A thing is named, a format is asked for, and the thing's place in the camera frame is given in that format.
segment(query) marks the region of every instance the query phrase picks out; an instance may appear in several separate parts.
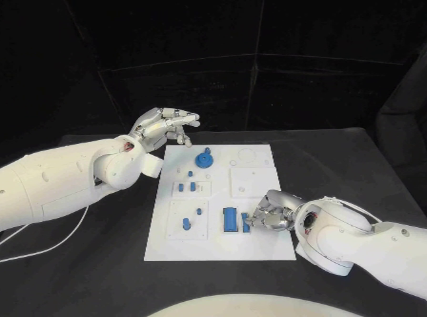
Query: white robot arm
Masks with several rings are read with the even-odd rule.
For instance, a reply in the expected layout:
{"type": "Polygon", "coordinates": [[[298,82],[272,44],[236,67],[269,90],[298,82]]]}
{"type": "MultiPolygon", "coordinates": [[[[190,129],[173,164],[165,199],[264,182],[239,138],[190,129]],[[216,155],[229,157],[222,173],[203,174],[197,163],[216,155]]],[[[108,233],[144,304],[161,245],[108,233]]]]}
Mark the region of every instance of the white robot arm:
{"type": "Polygon", "coordinates": [[[167,139],[190,147],[181,125],[197,127],[197,119],[154,108],[127,135],[26,155],[0,168],[0,231],[67,215],[128,188],[139,173],[158,177],[163,161],[147,153],[167,139]]]}
{"type": "Polygon", "coordinates": [[[297,254],[324,271],[346,276],[357,264],[393,289],[427,300],[427,230],[370,224],[362,208],[336,198],[302,201],[269,190],[252,217],[268,229],[294,230],[297,254]]]}

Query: white board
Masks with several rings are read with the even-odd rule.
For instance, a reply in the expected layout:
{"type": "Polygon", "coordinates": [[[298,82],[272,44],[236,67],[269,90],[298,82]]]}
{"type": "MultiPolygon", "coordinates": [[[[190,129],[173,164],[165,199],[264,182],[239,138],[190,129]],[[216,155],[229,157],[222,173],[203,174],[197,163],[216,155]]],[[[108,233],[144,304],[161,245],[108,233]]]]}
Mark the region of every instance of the white board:
{"type": "Polygon", "coordinates": [[[295,260],[288,231],[251,227],[248,234],[242,232],[239,215],[253,213],[268,190],[279,190],[268,145],[167,145],[144,260],[295,260]],[[206,147],[213,164],[199,168],[194,158],[206,147]],[[203,206],[200,215],[197,206],[203,206]],[[226,207],[238,211],[236,232],[223,232],[226,207]],[[189,218],[189,230],[183,218],[189,218]]]}

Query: white cable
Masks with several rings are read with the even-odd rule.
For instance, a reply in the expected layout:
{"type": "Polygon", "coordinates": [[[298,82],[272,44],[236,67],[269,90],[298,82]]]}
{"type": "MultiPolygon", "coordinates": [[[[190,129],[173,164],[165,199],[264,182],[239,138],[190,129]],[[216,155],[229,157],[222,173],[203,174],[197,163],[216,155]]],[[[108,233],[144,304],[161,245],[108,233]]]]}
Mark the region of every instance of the white cable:
{"type": "Polygon", "coordinates": [[[11,261],[11,260],[21,259],[21,258],[27,258],[28,256],[36,256],[37,254],[41,254],[41,253],[44,253],[44,252],[53,250],[56,247],[59,247],[59,245],[62,245],[62,243],[64,243],[64,241],[70,238],[70,235],[73,235],[73,232],[76,231],[77,227],[80,226],[82,219],[85,218],[85,215],[86,215],[88,207],[89,207],[89,206],[86,206],[86,208],[85,208],[85,213],[82,214],[82,218],[80,218],[80,220],[79,220],[79,222],[77,222],[77,225],[75,226],[72,232],[69,233],[67,237],[64,237],[64,239],[63,239],[56,245],[53,245],[53,247],[50,247],[50,248],[47,248],[47,249],[44,249],[44,250],[41,250],[41,251],[39,251],[39,252],[34,252],[34,253],[30,253],[30,254],[24,254],[23,256],[15,256],[14,258],[2,259],[2,260],[0,260],[0,263],[1,263],[1,262],[11,261]]]}
{"type": "Polygon", "coordinates": [[[353,205],[352,203],[349,203],[344,200],[339,200],[336,197],[333,197],[333,199],[339,202],[343,203],[344,205],[347,205],[349,207],[352,207],[353,209],[356,209],[360,213],[366,214],[370,218],[373,218],[379,223],[382,222],[382,220],[379,220],[379,218],[376,218],[376,216],[373,216],[373,214],[370,214],[370,212],[364,211],[357,205],[353,205]]]}
{"type": "Polygon", "coordinates": [[[0,245],[20,232],[28,225],[24,225],[2,241],[0,241],[0,245]]]}

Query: black table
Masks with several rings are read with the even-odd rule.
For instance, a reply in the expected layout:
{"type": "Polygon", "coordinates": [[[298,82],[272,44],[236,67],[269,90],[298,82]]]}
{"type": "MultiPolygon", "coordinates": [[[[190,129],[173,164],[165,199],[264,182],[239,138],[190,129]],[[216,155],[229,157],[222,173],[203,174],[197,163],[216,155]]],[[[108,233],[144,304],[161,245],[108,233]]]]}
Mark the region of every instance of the black table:
{"type": "MultiPolygon", "coordinates": [[[[427,228],[425,216],[364,131],[200,132],[193,144],[271,145],[281,189],[304,199],[336,196],[382,220],[427,228]]],[[[114,137],[63,137],[62,145],[114,137]]],[[[164,148],[155,151],[163,157],[164,148]]],[[[422,299],[385,287],[354,266],[346,277],[297,261],[144,262],[158,181],[89,207],[70,239],[53,251],[0,264],[0,316],[147,316],[184,300],[226,293],[307,299],[363,316],[427,316],[422,299]]],[[[50,247],[82,211],[33,224],[0,247],[0,259],[50,247]]]]}

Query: blue plastic piece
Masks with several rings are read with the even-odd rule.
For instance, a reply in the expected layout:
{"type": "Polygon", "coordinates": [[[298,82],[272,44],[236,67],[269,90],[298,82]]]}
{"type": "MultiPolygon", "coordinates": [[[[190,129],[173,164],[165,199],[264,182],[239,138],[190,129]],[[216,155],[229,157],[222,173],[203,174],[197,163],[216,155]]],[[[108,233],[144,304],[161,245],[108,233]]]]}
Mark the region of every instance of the blue plastic piece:
{"type": "Polygon", "coordinates": [[[200,153],[196,156],[194,163],[196,163],[197,167],[200,167],[200,168],[207,168],[212,166],[213,158],[210,155],[210,149],[207,147],[203,150],[203,153],[200,153]]]}
{"type": "Polygon", "coordinates": [[[236,210],[232,207],[223,208],[223,231],[238,231],[236,210]]]}
{"type": "Polygon", "coordinates": [[[183,229],[189,230],[190,227],[191,227],[191,225],[189,224],[189,219],[183,218],[183,229]]]}
{"type": "Polygon", "coordinates": [[[240,213],[242,216],[242,232],[249,233],[249,226],[245,224],[245,219],[248,218],[248,213],[240,213]]]}

